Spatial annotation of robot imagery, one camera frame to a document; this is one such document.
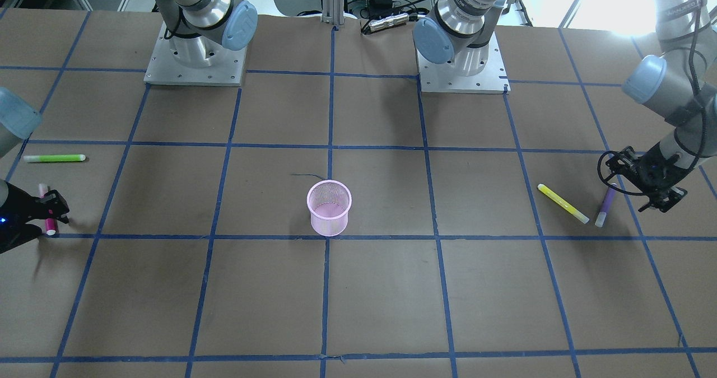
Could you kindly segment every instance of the floor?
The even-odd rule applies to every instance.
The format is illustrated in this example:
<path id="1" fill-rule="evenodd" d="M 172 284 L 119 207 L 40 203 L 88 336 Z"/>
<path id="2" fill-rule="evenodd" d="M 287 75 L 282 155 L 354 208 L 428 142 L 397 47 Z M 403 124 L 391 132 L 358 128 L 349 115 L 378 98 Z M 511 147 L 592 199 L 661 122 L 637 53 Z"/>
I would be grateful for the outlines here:
<path id="1" fill-rule="evenodd" d="M 243 88 L 150 87 L 160 23 L 0 11 L 44 115 L 0 174 L 72 221 L 0 256 L 0 376 L 717 376 L 717 161 L 602 229 L 536 189 L 593 218 L 599 154 L 670 131 L 619 88 L 653 36 L 499 27 L 510 94 L 437 95 L 410 26 L 262 16 Z M 295 174 L 351 189 L 341 236 Z"/>

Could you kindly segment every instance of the mesh pencil holder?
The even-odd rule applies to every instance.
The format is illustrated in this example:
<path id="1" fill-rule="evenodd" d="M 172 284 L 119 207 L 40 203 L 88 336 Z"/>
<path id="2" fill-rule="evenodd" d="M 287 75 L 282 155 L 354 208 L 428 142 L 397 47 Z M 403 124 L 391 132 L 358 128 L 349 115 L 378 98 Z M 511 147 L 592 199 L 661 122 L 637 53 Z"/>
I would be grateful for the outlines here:
<path id="1" fill-rule="evenodd" d="M 339 235 L 348 224 L 351 192 L 338 181 L 328 179 L 309 189 L 306 205 L 311 212 L 311 226 L 324 237 Z"/>

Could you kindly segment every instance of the robotic arm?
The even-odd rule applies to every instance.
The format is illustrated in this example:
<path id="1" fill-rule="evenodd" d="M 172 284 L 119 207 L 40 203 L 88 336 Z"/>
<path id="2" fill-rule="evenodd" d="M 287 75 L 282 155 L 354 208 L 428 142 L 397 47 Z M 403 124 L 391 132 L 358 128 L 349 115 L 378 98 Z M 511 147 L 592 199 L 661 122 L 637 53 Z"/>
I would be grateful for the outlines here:
<path id="1" fill-rule="evenodd" d="M 632 147 L 607 152 L 611 173 L 623 175 L 649 201 L 640 212 L 671 209 L 687 191 L 674 185 L 717 154 L 717 87 L 702 79 L 717 58 L 717 29 L 710 26 L 706 0 L 655 0 L 662 56 L 645 57 L 622 90 L 674 126 L 643 156 Z"/>
<path id="2" fill-rule="evenodd" d="M 0 157 L 5 156 L 43 120 L 20 97 L 0 87 Z M 0 253 L 7 252 L 43 234 L 31 220 L 56 219 L 68 224 L 69 208 L 62 195 L 52 190 L 42 198 L 0 180 Z"/>
<path id="3" fill-rule="evenodd" d="M 429 62 L 458 61 L 464 52 L 484 49 L 494 31 L 504 0 L 438 0 L 414 29 L 414 42 Z M 598 164 L 599 178 L 622 175 L 648 197 L 640 211 L 655 207 L 666 212 L 687 194 L 674 185 L 696 166 L 717 155 L 717 87 L 702 79 L 717 58 L 717 29 L 710 26 L 706 0 L 655 0 L 657 34 L 662 56 L 645 57 L 622 89 L 675 127 L 643 156 L 632 147 L 608 151 Z M 486 51 L 481 64 L 488 61 Z M 604 178 L 601 165 L 610 174 Z"/>
<path id="4" fill-rule="evenodd" d="M 169 31 L 204 36 L 230 50 L 246 47 L 257 28 L 257 9 L 246 0 L 156 0 Z"/>

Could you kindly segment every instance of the cable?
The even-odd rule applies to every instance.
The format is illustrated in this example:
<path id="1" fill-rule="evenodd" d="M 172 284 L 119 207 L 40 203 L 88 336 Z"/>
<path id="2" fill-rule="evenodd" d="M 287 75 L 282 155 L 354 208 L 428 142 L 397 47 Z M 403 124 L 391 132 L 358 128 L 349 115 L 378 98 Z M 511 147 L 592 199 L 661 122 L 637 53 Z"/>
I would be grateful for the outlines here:
<path id="1" fill-rule="evenodd" d="M 695 9 L 695 13 L 692 14 L 695 19 L 695 30 L 692 32 L 692 45 L 690 46 L 690 56 L 689 56 L 689 60 L 688 60 L 688 62 L 690 64 L 690 74 L 692 76 L 692 80 L 691 80 L 692 94 L 694 94 L 694 96 L 697 96 L 697 94 L 700 93 L 700 82 L 699 82 L 699 80 L 697 80 L 697 72 L 695 70 L 695 64 L 694 64 L 695 48 L 697 46 L 697 33 L 699 33 L 699 29 L 700 29 L 700 20 L 701 20 L 700 14 L 702 14 L 702 4 L 704 4 L 704 1 L 702 1 L 702 0 L 700 0 L 700 1 L 701 1 L 701 4 L 699 6 L 697 6 L 697 8 Z"/>
<path id="2" fill-rule="evenodd" d="M 382 15 L 384 15 L 384 14 L 386 14 L 386 13 L 392 13 L 393 11 L 399 10 L 399 9 L 401 9 L 401 8 L 406 8 L 406 7 L 408 7 L 408 6 L 415 6 L 416 3 L 420 3 L 420 2 L 422 2 L 422 1 L 425 1 L 425 0 L 415 0 L 415 1 L 412 1 L 411 3 L 404 4 L 404 5 L 402 5 L 402 6 L 393 7 L 393 8 L 391 8 L 390 10 L 384 10 L 384 11 L 382 11 L 382 13 L 377 14 L 376 16 L 379 16 L 379 17 L 380 17 L 380 16 L 382 16 Z M 371 21 L 367 21 L 366 24 L 364 24 L 364 26 L 362 26 L 362 28 L 361 28 L 361 33 L 362 33 L 362 34 L 365 34 L 365 33 L 366 33 L 366 29 L 369 28 L 369 23 L 370 23 L 370 22 L 371 22 Z"/>

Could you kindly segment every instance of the grid line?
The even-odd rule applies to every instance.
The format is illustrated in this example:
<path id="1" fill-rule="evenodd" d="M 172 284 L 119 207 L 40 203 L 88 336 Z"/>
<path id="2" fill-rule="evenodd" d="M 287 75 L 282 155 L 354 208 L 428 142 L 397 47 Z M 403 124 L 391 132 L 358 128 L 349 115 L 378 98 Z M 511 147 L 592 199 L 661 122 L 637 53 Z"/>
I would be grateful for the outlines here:
<path id="1" fill-rule="evenodd" d="M 714 353 L 717 347 L 691 347 L 692 353 Z M 637 348 L 579 348 L 579 356 L 620 355 L 620 354 L 666 354 L 685 353 L 684 347 L 637 347 Z M 457 352 L 456 358 L 523 358 L 523 357 L 566 357 L 570 350 L 525 350 L 511 352 Z M 415 358 L 450 358 L 448 352 L 430 353 L 346 353 L 326 357 L 324 354 L 213 354 L 195 356 L 194 362 L 297 362 L 321 360 L 415 360 Z M 0 357 L 3 363 L 51 363 L 56 357 Z M 61 363 L 107 363 L 107 362 L 187 362 L 189 356 L 65 356 Z"/>
<path id="2" fill-rule="evenodd" d="M 563 31 L 561 29 L 558 29 L 558 33 L 560 34 L 560 38 L 563 41 L 563 45 L 565 46 L 565 50 L 568 54 L 568 58 L 570 59 L 572 66 L 573 66 L 575 75 L 576 75 L 578 81 L 582 83 L 582 79 L 580 77 L 580 72 L 578 71 L 578 68 L 573 60 L 573 57 L 570 52 L 568 43 L 565 39 L 565 36 L 563 36 Z M 600 133 L 600 137 L 603 140 L 605 150 L 609 151 L 609 149 L 610 149 L 609 144 L 607 143 L 607 140 L 604 137 L 604 133 L 602 131 L 602 126 L 600 125 L 597 115 L 592 107 L 592 103 L 590 102 L 590 97 L 588 96 L 587 91 L 585 90 L 584 86 L 582 86 L 582 89 L 583 89 L 583 92 L 585 95 L 585 100 L 587 101 L 587 104 L 588 104 L 590 111 L 592 112 L 593 118 L 595 120 L 595 125 L 597 126 L 597 130 Z M 620 187 L 623 190 L 625 190 L 625 183 L 622 181 L 622 178 L 619 177 L 618 181 L 620 182 Z M 642 231 L 642 227 L 640 226 L 640 220 L 638 220 L 637 213 L 635 212 L 635 208 L 632 206 L 632 200 L 627 195 L 623 194 L 623 196 L 625 196 L 625 200 L 627 201 L 627 206 L 630 209 L 630 214 L 632 215 L 632 219 L 635 222 L 635 227 L 637 227 L 637 232 L 640 235 L 640 240 L 642 241 L 642 246 L 645 249 L 645 254 L 648 256 L 648 261 L 650 262 L 650 266 L 653 269 L 655 279 L 658 282 L 658 286 L 660 287 L 660 293 L 663 295 L 663 300 L 665 301 L 665 304 L 668 307 L 668 311 L 670 312 L 670 316 L 673 319 L 674 328 L 676 329 L 677 333 L 679 334 L 679 340 L 683 344 L 683 347 L 685 349 L 685 354 L 687 355 L 690 366 L 692 367 L 692 372 L 694 373 L 695 378 L 700 378 L 700 373 L 697 370 L 697 365 L 695 364 L 695 360 L 692 357 L 692 353 L 689 350 L 689 345 L 687 343 L 687 339 L 684 335 L 684 332 L 683 332 L 681 326 L 679 325 L 677 314 L 674 312 L 674 307 L 672 306 L 672 302 L 670 301 L 670 296 L 668 296 L 667 290 L 665 289 L 665 285 L 663 284 L 663 280 L 660 276 L 660 271 L 658 271 L 658 266 L 655 263 L 655 259 L 653 258 L 652 252 L 650 251 L 650 247 L 648 246 L 648 241 L 645 239 L 645 235 Z"/>
<path id="3" fill-rule="evenodd" d="M 173 234 L 67 234 L 57 233 L 50 240 L 69 238 L 95 238 L 102 240 L 205 240 L 208 235 L 173 235 Z M 434 240 L 435 235 L 337 235 L 333 240 Z M 438 235 L 440 240 L 474 240 L 474 241 L 505 241 L 505 240 L 540 240 L 539 235 Z M 677 237 L 669 235 L 627 236 L 627 235 L 543 235 L 546 241 L 717 241 L 717 237 Z M 321 235 L 223 235 L 215 234 L 215 240 L 318 240 Z"/>
<path id="4" fill-rule="evenodd" d="M 330 75 L 328 84 L 328 150 L 326 159 L 326 178 L 333 178 L 333 86 L 336 79 L 336 31 L 337 26 L 331 27 Z M 323 288 L 321 291 L 321 354 L 326 355 L 328 346 L 328 278 L 331 239 L 325 238 L 323 250 Z M 326 377 L 326 360 L 322 358 L 319 366 L 319 378 Z"/>
<path id="5" fill-rule="evenodd" d="M 197 316 L 194 319 L 194 329 L 192 330 L 192 341 L 189 344 L 189 359 L 187 360 L 187 370 L 184 373 L 186 378 L 192 376 L 192 366 L 194 365 L 194 355 L 197 351 L 197 339 L 199 339 L 199 328 L 202 324 L 202 312 L 204 312 L 204 299 L 207 296 L 207 285 L 209 281 L 209 271 L 212 268 L 212 254 L 213 247 L 215 247 L 215 235 L 217 233 L 218 218 L 220 217 L 220 210 L 222 209 L 222 196 L 224 194 L 224 187 L 226 181 L 226 171 L 229 168 L 229 161 L 231 156 L 231 139 L 234 138 L 236 130 L 236 120 L 239 117 L 239 107 L 241 103 L 241 88 L 236 92 L 236 100 L 234 107 L 234 114 L 231 117 L 231 125 L 229 138 L 226 140 L 226 151 L 225 158 L 222 164 L 222 176 L 220 176 L 220 186 L 217 189 L 217 204 L 215 204 L 215 214 L 212 217 L 212 229 L 209 232 L 209 241 L 207 243 L 207 262 L 204 266 L 204 274 L 202 277 L 202 288 L 199 289 L 199 301 L 197 302 Z"/>
<path id="6" fill-rule="evenodd" d="M 635 39 L 634 36 L 630 36 L 630 39 L 632 39 L 632 46 L 634 46 L 635 50 L 637 50 L 637 54 L 640 56 L 640 59 L 644 59 L 645 55 L 642 54 L 642 49 L 640 49 L 640 46 L 637 44 L 637 39 Z"/>
<path id="7" fill-rule="evenodd" d="M 59 84 L 59 79 L 62 78 L 62 74 L 64 73 L 64 69 L 67 68 L 67 64 L 69 63 L 69 59 L 72 57 L 72 53 L 75 52 L 75 47 L 77 47 L 77 42 L 80 41 L 80 36 L 82 36 L 82 32 L 85 30 L 85 26 L 87 25 L 87 20 L 90 18 L 90 14 L 92 11 L 88 11 L 87 14 L 85 14 L 85 19 L 82 21 L 82 25 L 80 25 L 80 29 L 77 31 L 77 35 L 75 36 L 75 40 L 72 42 L 72 46 L 69 47 L 69 51 L 67 52 L 67 56 L 64 59 L 64 62 L 62 62 L 62 67 L 59 69 L 59 72 L 57 72 L 57 77 L 54 78 L 54 82 L 52 83 L 52 87 L 50 88 L 49 92 L 47 92 L 47 97 L 45 97 L 45 100 L 43 102 L 43 105 L 41 106 L 39 113 L 40 115 L 43 115 L 45 109 L 47 109 L 47 105 L 49 105 L 49 100 L 52 98 L 52 95 L 54 94 L 54 90 L 57 88 L 57 85 Z M 12 178 L 12 175 L 15 173 L 15 169 L 17 168 L 17 164 L 20 163 L 20 158 L 22 158 L 23 152 L 25 152 L 25 147 L 27 146 L 28 138 L 22 141 L 22 145 L 20 146 L 20 151 L 17 152 L 17 156 L 15 156 L 15 160 L 12 163 L 12 166 L 10 167 L 10 170 L 7 172 L 7 177 L 5 178 L 6 181 L 10 181 L 10 178 Z"/>
<path id="8" fill-rule="evenodd" d="M 570 324 L 568 322 L 568 315 L 565 311 L 565 305 L 563 304 L 563 296 L 560 293 L 560 287 L 558 286 L 558 279 L 555 276 L 555 270 L 553 268 L 553 261 L 550 258 L 550 251 L 548 250 L 548 244 L 546 243 L 545 235 L 543 235 L 543 227 L 540 223 L 540 215 L 538 215 L 538 207 L 536 207 L 535 197 L 533 196 L 532 185 L 530 184 L 530 177 L 528 176 L 528 169 L 525 166 L 525 158 L 523 158 L 523 150 L 520 146 L 520 139 L 518 138 L 518 130 L 515 127 L 515 119 L 513 119 L 513 112 L 510 110 L 510 103 L 508 100 L 508 88 L 505 88 L 502 99 L 505 103 L 505 110 L 508 113 L 510 121 L 510 130 L 513 133 L 513 140 L 515 140 L 515 148 L 518 150 L 518 160 L 520 160 L 520 168 L 523 171 L 523 179 L 525 179 L 525 189 L 528 191 L 528 199 L 530 199 L 530 207 L 533 210 L 533 217 L 536 223 L 536 229 L 538 230 L 538 237 L 540 238 L 541 247 L 543 248 L 543 256 L 545 256 L 546 265 L 548 266 L 548 273 L 550 275 L 551 283 L 553 284 L 553 291 L 555 292 L 555 298 L 558 303 L 558 309 L 560 311 L 560 317 L 563 322 L 563 328 L 565 329 L 565 337 L 568 342 L 568 349 L 570 358 L 573 363 L 573 369 L 575 371 L 576 378 L 581 378 L 580 367 L 578 365 L 577 354 L 575 353 L 575 345 L 573 342 L 573 335 L 570 331 Z"/>
<path id="9" fill-rule="evenodd" d="M 448 283 L 446 282 L 445 263 L 443 261 L 443 244 L 438 232 L 438 215 L 436 213 L 436 201 L 433 192 L 433 175 L 431 173 L 430 151 L 428 149 L 428 133 L 426 129 L 426 118 L 423 114 L 423 100 L 421 98 L 421 79 L 416 79 L 416 91 L 418 94 L 418 113 L 421 120 L 421 137 L 423 139 L 423 156 L 426 161 L 426 176 L 428 182 L 428 197 L 431 204 L 431 220 L 433 222 L 433 235 L 436 240 L 436 255 L 438 256 L 438 274 L 441 279 L 441 295 L 443 296 L 443 312 L 446 321 L 446 335 L 448 335 L 448 355 L 450 358 L 451 376 L 458 378 L 458 363 L 455 358 L 455 343 L 453 342 L 453 322 L 450 316 L 450 304 L 448 301 Z"/>
<path id="10" fill-rule="evenodd" d="M 69 312 L 69 317 L 67 318 L 67 325 L 65 325 L 64 328 L 64 334 L 62 334 L 62 340 L 59 343 L 59 348 L 57 350 L 57 358 L 54 361 L 52 365 L 52 370 L 50 372 L 50 378 L 55 378 L 57 376 L 57 370 L 59 369 L 59 363 L 62 359 L 62 356 L 64 355 L 64 348 L 67 345 L 67 340 L 69 339 L 69 333 L 72 330 L 72 325 L 75 322 L 75 316 L 77 316 L 77 309 L 80 306 L 80 300 L 82 299 L 82 292 L 85 290 L 85 283 L 87 283 L 87 276 L 90 274 L 90 267 L 92 266 L 92 260 L 95 257 L 95 252 L 97 251 L 97 243 L 100 241 L 100 235 L 102 233 L 103 228 L 105 227 L 105 221 L 107 220 L 107 214 L 110 211 L 110 205 L 112 204 L 112 199 L 115 196 L 115 192 L 117 191 L 117 185 L 120 181 L 120 176 L 122 175 L 122 169 L 125 166 L 125 162 L 127 161 L 127 155 L 130 151 L 130 144 L 129 142 L 132 141 L 132 138 L 134 137 L 134 134 L 137 130 L 137 125 L 139 124 L 139 120 L 142 116 L 142 111 L 144 110 L 144 105 L 147 102 L 147 96 L 149 95 L 150 85 L 147 84 L 144 90 L 144 95 L 142 96 L 142 100 L 140 102 L 139 108 L 137 110 L 137 115 L 135 116 L 134 123 L 132 125 L 132 130 L 130 131 L 130 135 L 127 138 L 128 144 L 125 146 L 125 151 L 122 154 L 122 159 L 120 160 L 120 164 L 117 168 L 117 172 L 115 173 L 115 179 L 112 182 L 112 188 L 110 189 L 110 193 L 107 197 L 107 202 L 105 202 L 105 208 L 102 211 L 102 217 L 100 217 L 100 224 L 97 226 L 97 233 L 95 234 L 95 238 L 92 241 L 92 247 L 90 248 L 90 253 L 87 256 L 87 263 L 85 263 L 85 270 L 82 272 L 82 278 L 80 278 L 80 284 L 77 287 L 77 294 L 75 295 L 75 301 L 74 304 L 72 304 L 72 310 Z"/>
<path id="11" fill-rule="evenodd" d="M 123 146 L 126 141 L 103 140 L 62 140 L 62 139 L 29 139 L 29 144 L 75 144 L 75 145 L 115 145 Z M 193 142 L 193 141 L 132 141 L 133 146 L 186 146 L 186 147 L 225 147 L 225 143 Z M 422 151 L 422 146 L 371 146 L 371 145 L 333 145 L 333 144 L 273 144 L 273 143 L 232 143 L 232 147 L 242 148 L 322 148 L 332 150 L 404 150 Z M 428 147 L 429 151 L 492 151 L 515 153 L 509 147 Z M 565 154 L 602 154 L 602 150 L 581 150 L 569 148 L 523 148 L 523 153 L 565 153 Z"/>
<path id="12" fill-rule="evenodd" d="M 717 199 L 717 191 L 715 191 L 714 185 L 712 185 L 709 176 L 707 176 L 707 173 L 705 172 L 705 169 L 702 168 L 702 166 L 700 166 L 700 172 L 702 173 L 702 176 L 704 176 L 705 182 L 707 182 L 707 186 L 709 186 L 710 191 L 712 191 L 712 195 L 714 195 L 715 199 Z"/>

